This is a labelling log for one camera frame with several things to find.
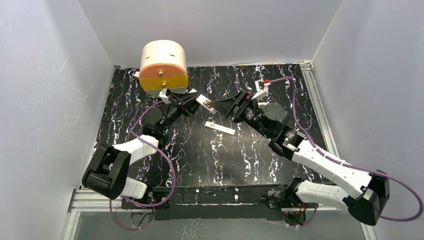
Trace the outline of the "orange green battery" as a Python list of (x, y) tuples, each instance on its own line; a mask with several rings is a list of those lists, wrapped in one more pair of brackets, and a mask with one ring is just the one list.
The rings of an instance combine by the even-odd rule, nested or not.
[(204, 102), (203, 102), (203, 105), (204, 105), (205, 107), (209, 108), (209, 109), (211, 109), (211, 108), (212, 108), (212, 107), (211, 107), (211, 104), (210, 104), (210, 102), (209, 102), (209, 101), (204, 101)]

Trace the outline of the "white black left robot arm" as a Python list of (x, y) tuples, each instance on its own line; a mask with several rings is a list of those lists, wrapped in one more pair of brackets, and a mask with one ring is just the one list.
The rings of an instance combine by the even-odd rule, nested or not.
[(194, 114), (199, 107), (200, 92), (173, 93), (165, 89), (160, 93), (164, 107), (156, 104), (149, 107), (140, 117), (142, 133), (133, 140), (115, 144), (99, 145), (82, 177), (82, 186), (111, 200), (117, 197), (142, 199), (148, 185), (128, 176), (129, 167), (147, 156), (163, 150), (167, 131), (180, 117)]

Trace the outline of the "long white rectangular block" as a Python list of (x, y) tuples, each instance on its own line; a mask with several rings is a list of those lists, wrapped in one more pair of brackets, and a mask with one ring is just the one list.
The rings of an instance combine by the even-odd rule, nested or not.
[(196, 101), (203, 107), (205, 108), (207, 111), (209, 111), (211, 114), (215, 115), (217, 113), (217, 111), (212, 107), (211, 105), (211, 100), (209, 100), (205, 95), (200, 94), (197, 98)]

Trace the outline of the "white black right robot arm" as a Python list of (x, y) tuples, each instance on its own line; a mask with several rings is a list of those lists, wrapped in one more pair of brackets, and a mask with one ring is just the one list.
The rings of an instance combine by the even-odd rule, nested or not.
[(234, 123), (245, 122), (263, 137), (281, 157), (311, 168), (332, 182), (313, 183), (296, 177), (283, 190), (271, 190), (264, 196), (270, 208), (302, 204), (322, 204), (346, 210), (357, 221), (375, 226), (390, 197), (390, 184), (382, 171), (369, 173), (352, 169), (327, 151), (312, 144), (305, 134), (288, 126), (289, 115), (276, 102), (260, 107), (247, 92), (212, 101), (210, 104), (224, 118)]

